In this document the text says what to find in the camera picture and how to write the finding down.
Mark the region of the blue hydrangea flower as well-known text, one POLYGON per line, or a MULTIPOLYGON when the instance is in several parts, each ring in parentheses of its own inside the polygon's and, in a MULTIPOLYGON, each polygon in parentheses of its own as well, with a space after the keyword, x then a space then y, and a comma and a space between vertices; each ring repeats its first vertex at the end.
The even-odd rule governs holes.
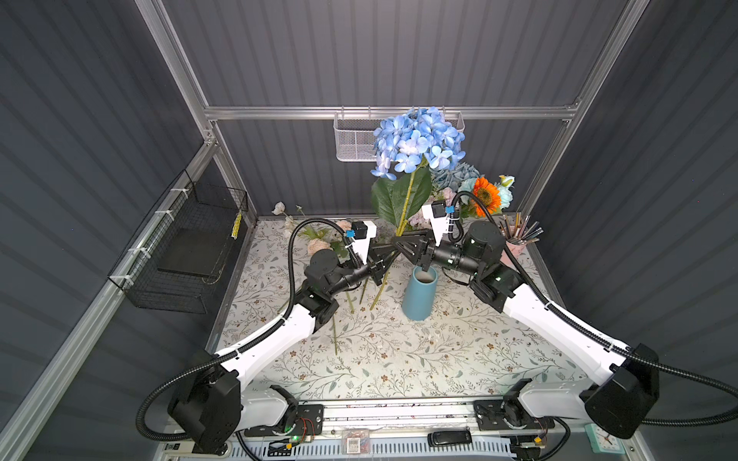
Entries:
POLYGON ((451 171, 466 156, 465 134, 436 108, 411 109, 384 119, 373 132, 376 182, 371 204, 380 219, 402 236, 409 219, 432 195, 432 174, 451 171))

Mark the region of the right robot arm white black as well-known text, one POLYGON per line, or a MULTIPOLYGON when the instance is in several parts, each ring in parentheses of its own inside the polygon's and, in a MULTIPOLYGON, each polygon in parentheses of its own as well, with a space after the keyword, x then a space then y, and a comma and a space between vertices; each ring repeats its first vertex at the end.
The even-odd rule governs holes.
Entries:
POLYGON ((717 415, 693 419, 651 419, 662 374, 703 384, 728 395, 737 389, 720 380, 667 366, 651 348, 633 348, 589 326, 573 313, 549 300, 517 259, 511 257, 503 234, 492 218, 473 223, 459 239, 448 241, 457 221, 438 216, 432 206, 430 230, 416 230, 392 239, 393 246, 413 264, 429 270, 434 263, 470 275, 475 296, 497 311, 524 324, 584 371, 588 381, 572 391, 553 384, 529 382, 520 388, 517 401, 538 418, 588 419, 606 432, 628 439, 642 426, 697 428, 736 420, 732 408, 717 415))

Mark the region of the orange gerbera flower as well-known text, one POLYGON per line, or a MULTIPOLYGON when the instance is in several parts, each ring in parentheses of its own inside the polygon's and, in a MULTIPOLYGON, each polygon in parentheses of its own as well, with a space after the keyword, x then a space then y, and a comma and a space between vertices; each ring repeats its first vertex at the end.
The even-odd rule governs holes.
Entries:
POLYGON ((474 183, 473 194, 479 199, 475 209, 478 217, 500 213, 502 198, 499 189, 486 178, 478 178, 474 183))

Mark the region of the teal ceramic vase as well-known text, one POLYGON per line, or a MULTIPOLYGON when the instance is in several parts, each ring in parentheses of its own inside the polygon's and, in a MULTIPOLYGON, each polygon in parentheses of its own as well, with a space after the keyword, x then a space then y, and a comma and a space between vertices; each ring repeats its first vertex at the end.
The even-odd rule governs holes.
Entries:
POLYGON ((424 270, 416 266, 413 269, 402 303, 403 313, 409 320, 420 322, 432 315, 437 281, 434 268, 424 270))

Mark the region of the peach rose stem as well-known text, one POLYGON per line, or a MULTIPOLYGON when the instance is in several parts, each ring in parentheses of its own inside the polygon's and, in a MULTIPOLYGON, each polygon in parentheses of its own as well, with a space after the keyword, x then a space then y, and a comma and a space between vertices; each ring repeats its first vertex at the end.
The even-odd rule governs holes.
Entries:
MULTIPOLYGON (((348 220, 338 220, 336 224, 340 226, 342 232, 352 230, 352 224, 348 220)), ((307 250, 309 255, 314 255, 320 250, 334 250, 339 257, 347 257, 348 251, 343 243, 339 232, 330 229, 317 229, 310 224, 301 231, 301 236, 307 238, 307 250)), ((332 343, 334 344, 334 352, 338 356, 338 340, 336 332, 336 320, 332 320, 332 343)))

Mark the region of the dusty blue rose bunch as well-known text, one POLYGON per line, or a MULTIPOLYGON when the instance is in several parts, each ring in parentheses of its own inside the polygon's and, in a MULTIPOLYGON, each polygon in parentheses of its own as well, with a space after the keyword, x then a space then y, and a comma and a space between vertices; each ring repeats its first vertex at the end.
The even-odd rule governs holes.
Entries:
POLYGON ((467 180, 476 180, 482 173, 469 163, 458 163, 454 169, 432 170, 432 184, 437 190, 450 188, 457 192, 467 180))

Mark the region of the cream white rose stem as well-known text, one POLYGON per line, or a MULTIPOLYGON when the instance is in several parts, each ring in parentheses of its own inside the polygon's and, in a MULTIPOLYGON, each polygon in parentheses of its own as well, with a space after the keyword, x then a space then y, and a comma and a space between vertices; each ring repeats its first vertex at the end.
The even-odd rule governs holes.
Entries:
MULTIPOLYGON (((275 216, 282 216, 284 218, 284 230, 283 235, 286 239, 290 239, 290 236, 293 234, 295 229, 298 226, 297 221, 288 214, 286 211, 286 205, 284 202, 277 202, 274 205, 274 209, 272 211, 272 214, 275 216)), ((329 231, 325 229, 317 229, 313 224, 309 224, 305 226, 304 228, 301 228, 300 232, 298 232, 298 236, 305 238, 306 240, 313 241, 313 240, 323 240, 325 242, 328 242, 328 234, 329 231)))

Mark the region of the pale aqua peony stem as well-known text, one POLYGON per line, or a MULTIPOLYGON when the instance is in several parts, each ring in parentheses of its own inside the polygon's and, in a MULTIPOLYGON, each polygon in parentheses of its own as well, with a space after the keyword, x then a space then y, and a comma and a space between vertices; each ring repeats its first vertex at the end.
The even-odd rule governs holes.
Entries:
MULTIPOLYGON (((461 188, 459 188, 459 192, 470 192, 473 194, 473 187, 475 182, 476 181, 474 180, 467 180, 462 184, 461 188)), ((502 211, 504 209, 507 209, 513 202, 512 187, 514 182, 515 178, 513 176, 505 175, 499 176, 498 182, 492 182, 492 184, 495 184, 495 186, 497 186, 497 188, 499 189, 502 198, 502 211)))

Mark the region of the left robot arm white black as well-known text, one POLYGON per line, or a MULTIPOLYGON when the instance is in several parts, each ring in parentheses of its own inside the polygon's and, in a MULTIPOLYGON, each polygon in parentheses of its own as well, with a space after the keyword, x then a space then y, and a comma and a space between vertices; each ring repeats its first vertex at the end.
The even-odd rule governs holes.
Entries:
POLYGON ((349 257, 340 261, 332 248, 318 251, 296 282, 294 245, 288 238, 288 300, 269 323, 213 355, 203 353, 182 373, 155 388, 136 411, 144 438, 163 443, 192 441, 200 451, 219 454, 228 439, 255 426, 292 428, 297 401, 280 386, 252 393, 250 383, 273 360, 324 327, 336 314, 336 294, 372 279, 381 282, 400 255, 398 240, 376 245, 377 228, 362 221, 343 230, 336 222, 319 224, 339 232, 349 257))

